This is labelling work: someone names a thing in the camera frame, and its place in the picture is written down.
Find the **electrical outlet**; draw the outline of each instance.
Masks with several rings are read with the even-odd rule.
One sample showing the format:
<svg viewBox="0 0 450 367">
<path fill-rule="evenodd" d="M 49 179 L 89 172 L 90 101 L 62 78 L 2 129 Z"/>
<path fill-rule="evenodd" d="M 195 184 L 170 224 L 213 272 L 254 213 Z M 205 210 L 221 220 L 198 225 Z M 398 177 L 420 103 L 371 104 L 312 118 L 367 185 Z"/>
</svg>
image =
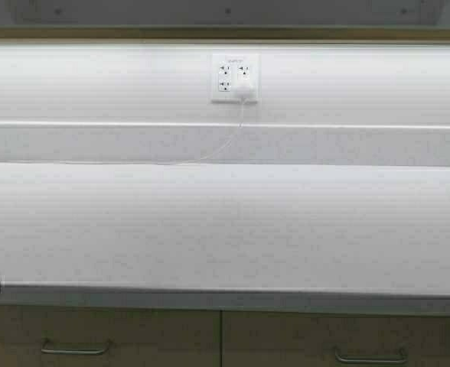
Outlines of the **electrical outlet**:
<svg viewBox="0 0 450 367">
<path fill-rule="evenodd" d="M 247 103 L 259 98 L 259 55 L 213 55 L 211 66 L 212 102 L 238 103 L 240 99 L 233 93 L 247 83 L 254 92 Z"/>
</svg>

